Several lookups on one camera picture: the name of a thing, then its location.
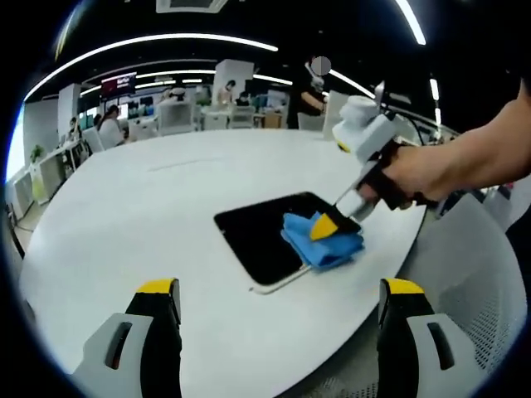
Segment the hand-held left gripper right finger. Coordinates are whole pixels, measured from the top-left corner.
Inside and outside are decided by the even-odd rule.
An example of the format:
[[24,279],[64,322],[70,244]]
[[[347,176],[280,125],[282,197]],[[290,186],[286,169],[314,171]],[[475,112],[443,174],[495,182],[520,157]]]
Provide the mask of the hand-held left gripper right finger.
[[484,378],[468,335],[410,280],[380,281],[377,351],[379,397],[472,397]]

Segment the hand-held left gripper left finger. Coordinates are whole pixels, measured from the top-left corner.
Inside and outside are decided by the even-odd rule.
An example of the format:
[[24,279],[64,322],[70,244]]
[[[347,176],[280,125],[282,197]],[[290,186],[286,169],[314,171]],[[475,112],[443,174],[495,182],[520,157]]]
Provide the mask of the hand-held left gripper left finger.
[[149,281],[94,331],[72,373],[84,396],[182,395],[179,293],[176,278]]

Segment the person's right hand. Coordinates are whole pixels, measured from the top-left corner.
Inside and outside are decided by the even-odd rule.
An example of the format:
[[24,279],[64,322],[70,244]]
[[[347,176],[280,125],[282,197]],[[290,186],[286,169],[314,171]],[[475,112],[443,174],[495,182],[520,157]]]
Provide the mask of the person's right hand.
[[449,155],[442,146],[400,147],[384,173],[409,197],[439,201],[451,192]]

